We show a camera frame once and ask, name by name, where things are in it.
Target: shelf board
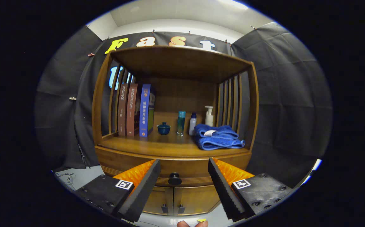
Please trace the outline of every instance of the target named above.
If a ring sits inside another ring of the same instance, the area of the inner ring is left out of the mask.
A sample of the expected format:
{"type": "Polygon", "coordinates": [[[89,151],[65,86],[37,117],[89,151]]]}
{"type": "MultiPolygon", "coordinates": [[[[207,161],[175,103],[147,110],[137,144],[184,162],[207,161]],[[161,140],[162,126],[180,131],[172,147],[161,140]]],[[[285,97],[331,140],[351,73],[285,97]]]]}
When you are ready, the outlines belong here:
{"type": "Polygon", "coordinates": [[[165,158],[209,158],[222,155],[235,155],[249,152],[246,148],[217,149],[204,151],[198,148],[188,134],[178,136],[175,133],[160,135],[153,131],[148,137],[110,137],[98,144],[101,147],[132,154],[153,155],[165,158]]]}
{"type": "Polygon", "coordinates": [[[185,46],[147,46],[112,51],[113,58],[141,78],[190,79],[221,83],[253,66],[217,51],[185,46]]]}

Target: blue towel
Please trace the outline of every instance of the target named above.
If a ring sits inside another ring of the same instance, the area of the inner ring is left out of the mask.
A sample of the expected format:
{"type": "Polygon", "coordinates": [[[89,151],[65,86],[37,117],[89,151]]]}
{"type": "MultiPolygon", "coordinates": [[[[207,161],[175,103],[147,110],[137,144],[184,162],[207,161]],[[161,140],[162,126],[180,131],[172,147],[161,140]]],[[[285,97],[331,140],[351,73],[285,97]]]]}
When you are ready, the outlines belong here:
{"type": "Polygon", "coordinates": [[[230,140],[238,139],[238,134],[234,132],[229,125],[211,127],[209,125],[198,124],[197,126],[195,126],[195,135],[199,135],[200,137],[205,138],[206,136],[204,134],[209,130],[215,130],[215,132],[211,134],[212,138],[223,138],[230,140]]]}
{"type": "Polygon", "coordinates": [[[195,142],[202,150],[215,150],[219,148],[243,148],[245,145],[244,140],[239,139],[222,139],[212,137],[200,137],[195,136],[195,142]]]}

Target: brown book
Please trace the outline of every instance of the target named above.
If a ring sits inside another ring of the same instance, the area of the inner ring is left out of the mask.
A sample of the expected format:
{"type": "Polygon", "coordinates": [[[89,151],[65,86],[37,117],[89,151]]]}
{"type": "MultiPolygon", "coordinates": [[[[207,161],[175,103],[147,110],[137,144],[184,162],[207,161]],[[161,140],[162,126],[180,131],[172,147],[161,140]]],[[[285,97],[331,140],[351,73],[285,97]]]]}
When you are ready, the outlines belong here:
{"type": "Polygon", "coordinates": [[[138,84],[131,84],[129,87],[129,97],[126,107],[127,136],[135,136],[139,133],[141,89],[142,86],[138,86],[138,84]]]}
{"type": "Polygon", "coordinates": [[[118,135],[126,136],[126,104],[128,99],[129,84],[121,84],[118,102],[118,135]]]}

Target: yellow letter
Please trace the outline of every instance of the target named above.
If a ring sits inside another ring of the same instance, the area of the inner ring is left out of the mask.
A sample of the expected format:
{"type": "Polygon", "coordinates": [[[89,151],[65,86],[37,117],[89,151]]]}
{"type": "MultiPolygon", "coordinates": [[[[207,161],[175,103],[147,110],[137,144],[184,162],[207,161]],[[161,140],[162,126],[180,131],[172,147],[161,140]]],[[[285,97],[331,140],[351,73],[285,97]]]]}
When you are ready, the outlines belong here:
{"type": "Polygon", "coordinates": [[[186,40],[183,36],[174,36],[171,38],[171,42],[168,43],[169,46],[185,46],[184,41],[186,40]]]}
{"type": "Polygon", "coordinates": [[[140,39],[140,42],[136,44],[137,47],[142,46],[154,46],[156,38],[154,37],[144,37],[140,39]]]}
{"type": "Polygon", "coordinates": [[[127,42],[128,40],[129,40],[128,38],[124,38],[124,39],[112,41],[111,46],[108,48],[108,50],[105,52],[105,54],[109,53],[111,50],[116,50],[116,48],[121,47],[122,43],[127,42]]]}

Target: blue book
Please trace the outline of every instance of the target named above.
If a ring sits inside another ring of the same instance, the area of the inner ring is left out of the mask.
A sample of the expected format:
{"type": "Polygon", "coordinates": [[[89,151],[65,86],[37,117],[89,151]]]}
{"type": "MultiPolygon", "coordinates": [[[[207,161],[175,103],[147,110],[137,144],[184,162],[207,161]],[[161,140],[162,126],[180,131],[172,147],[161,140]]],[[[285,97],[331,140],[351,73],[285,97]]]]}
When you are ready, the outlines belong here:
{"type": "Polygon", "coordinates": [[[142,86],[142,97],[140,99],[140,121],[139,136],[147,137],[154,126],[155,116],[155,91],[150,84],[142,86]]]}

